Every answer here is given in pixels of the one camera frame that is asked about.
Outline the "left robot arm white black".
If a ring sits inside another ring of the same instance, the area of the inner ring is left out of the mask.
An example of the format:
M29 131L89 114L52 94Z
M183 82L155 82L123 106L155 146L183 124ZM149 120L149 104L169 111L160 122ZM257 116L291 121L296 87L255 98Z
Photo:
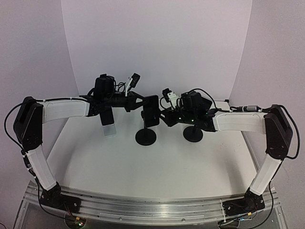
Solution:
M18 109L13 123L15 142L20 148L28 171L47 190L45 198L55 208L64 203L64 197L57 190L59 184L54 178L43 152L43 125L45 123L73 117L99 116L105 136L114 136L116 128L112 108L124 108L130 112L145 104L144 97L132 91L140 75L134 73L123 84L124 91L117 91L113 76L102 74L95 80L95 86L78 97L52 99L24 98L16 105Z

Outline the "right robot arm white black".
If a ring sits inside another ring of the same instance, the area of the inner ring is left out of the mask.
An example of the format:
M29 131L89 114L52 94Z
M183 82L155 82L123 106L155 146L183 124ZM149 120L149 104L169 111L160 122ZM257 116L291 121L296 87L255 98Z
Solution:
M168 127L187 124L183 136L189 142L201 141L204 132L239 131L265 136L266 155L249 187L250 193L255 196L264 192L285 159L297 158L289 156L288 152L293 134L296 134L297 141L300 141L300 134L294 119L283 105L274 104L268 108L246 105L223 109L200 88L180 96L166 88L162 91L162 99L170 107L163 108L161 119Z

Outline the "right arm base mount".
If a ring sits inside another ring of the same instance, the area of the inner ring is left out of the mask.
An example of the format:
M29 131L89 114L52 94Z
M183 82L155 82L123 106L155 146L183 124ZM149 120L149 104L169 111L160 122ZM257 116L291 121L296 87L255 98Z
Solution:
M265 208L263 195L256 195L247 189L243 198L227 200L222 204L226 216L254 213Z

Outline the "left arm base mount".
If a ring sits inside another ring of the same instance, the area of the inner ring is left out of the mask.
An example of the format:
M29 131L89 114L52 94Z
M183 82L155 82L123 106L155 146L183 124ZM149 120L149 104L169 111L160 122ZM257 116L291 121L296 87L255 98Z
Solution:
M50 190L42 189L39 201L44 206L70 213L78 213L81 205L80 198L62 194L58 182Z

